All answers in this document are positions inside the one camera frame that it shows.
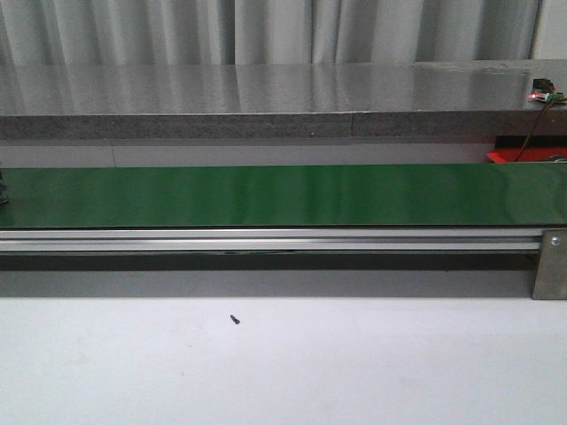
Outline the grey granite counter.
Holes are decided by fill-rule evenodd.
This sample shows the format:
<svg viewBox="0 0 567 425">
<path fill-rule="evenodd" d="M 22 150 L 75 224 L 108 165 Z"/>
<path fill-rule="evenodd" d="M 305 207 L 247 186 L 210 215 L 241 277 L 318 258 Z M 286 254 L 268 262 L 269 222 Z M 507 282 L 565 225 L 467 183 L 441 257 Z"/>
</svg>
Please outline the grey granite counter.
<svg viewBox="0 0 567 425">
<path fill-rule="evenodd" d="M 529 94 L 561 59 L 402 65 L 4 66 L 4 139 L 564 135 Z"/>
</svg>

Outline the red plastic tray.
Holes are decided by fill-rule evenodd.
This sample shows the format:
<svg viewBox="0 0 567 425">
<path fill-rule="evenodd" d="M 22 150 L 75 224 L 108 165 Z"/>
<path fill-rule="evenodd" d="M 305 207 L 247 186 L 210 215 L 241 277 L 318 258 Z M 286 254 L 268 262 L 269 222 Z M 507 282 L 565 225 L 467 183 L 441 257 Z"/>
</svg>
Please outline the red plastic tray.
<svg viewBox="0 0 567 425">
<path fill-rule="evenodd" d="M 527 149 L 519 152 L 517 149 L 501 148 L 486 153 L 487 158 L 493 163 L 513 162 L 550 162 L 565 163 L 565 147 L 543 147 Z"/>
</svg>

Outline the green conveyor belt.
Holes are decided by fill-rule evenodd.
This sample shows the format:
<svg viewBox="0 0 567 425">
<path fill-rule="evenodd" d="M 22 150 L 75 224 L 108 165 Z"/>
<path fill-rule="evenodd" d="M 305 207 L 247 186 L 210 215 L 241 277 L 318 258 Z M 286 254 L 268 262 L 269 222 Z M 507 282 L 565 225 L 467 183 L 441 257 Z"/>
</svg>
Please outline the green conveyor belt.
<svg viewBox="0 0 567 425">
<path fill-rule="evenodd" d="M 13 168 L 3 228 L 564 226 L 549 163 Z"/>
</svg>

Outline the small green circuit board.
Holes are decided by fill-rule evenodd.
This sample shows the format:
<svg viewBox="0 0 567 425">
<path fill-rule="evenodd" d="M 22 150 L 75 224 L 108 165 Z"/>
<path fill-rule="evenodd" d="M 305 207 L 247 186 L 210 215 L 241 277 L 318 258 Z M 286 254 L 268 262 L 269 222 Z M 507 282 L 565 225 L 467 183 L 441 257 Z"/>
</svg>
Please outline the small green circuit board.
<svg viewBox="0 0 567 425">
<path fill-rule="evenodd" d="M 528 95 L 531 101 L 538 101 L 545 104 L 565 104 L 566 95 L 555 88 L 555 84 L 548 78 L 534 78 L 532 80 L 532 90 Z"/>
</svg>

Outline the white pleated curtain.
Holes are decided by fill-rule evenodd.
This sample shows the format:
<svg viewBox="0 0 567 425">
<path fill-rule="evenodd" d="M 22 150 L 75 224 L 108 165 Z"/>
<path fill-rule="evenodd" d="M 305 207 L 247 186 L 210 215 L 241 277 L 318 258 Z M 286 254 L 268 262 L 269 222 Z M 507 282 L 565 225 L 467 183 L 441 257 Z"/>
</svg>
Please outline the white pleated curtain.
<svg viewBox="0 0 567 425">
<path fill-rule="evenodd" d="M 4 1 L 5 65 L 564 58 L 563 1 Z"/>
</svg>

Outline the aluminium conveyor frame rail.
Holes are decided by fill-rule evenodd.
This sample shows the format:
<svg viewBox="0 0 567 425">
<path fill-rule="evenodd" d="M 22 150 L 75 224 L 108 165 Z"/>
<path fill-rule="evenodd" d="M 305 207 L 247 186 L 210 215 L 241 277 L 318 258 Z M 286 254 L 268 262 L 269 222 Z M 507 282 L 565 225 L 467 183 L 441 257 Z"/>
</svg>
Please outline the aluminium conveyor frame rail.
<svg viewBox="0 0 567 425">
<path fill-rule="evenodd" d="M 3 230 L 1 252 L 534 251 L 540 228 Z"/>
</svg>

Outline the steel conveyor bracket right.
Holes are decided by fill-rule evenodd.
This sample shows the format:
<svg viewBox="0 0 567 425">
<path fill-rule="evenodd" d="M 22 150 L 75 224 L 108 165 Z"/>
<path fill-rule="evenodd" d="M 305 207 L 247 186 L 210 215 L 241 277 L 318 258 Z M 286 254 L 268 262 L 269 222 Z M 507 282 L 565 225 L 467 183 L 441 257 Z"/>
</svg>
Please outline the steel conveyor bracket right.
<svg viewBox="0 0 567 425">
<path fill-rule="evenodd" d="M 533 300 L 565 300 L 567 293 L 566 229 L 543 232 Z"/>
</svg>

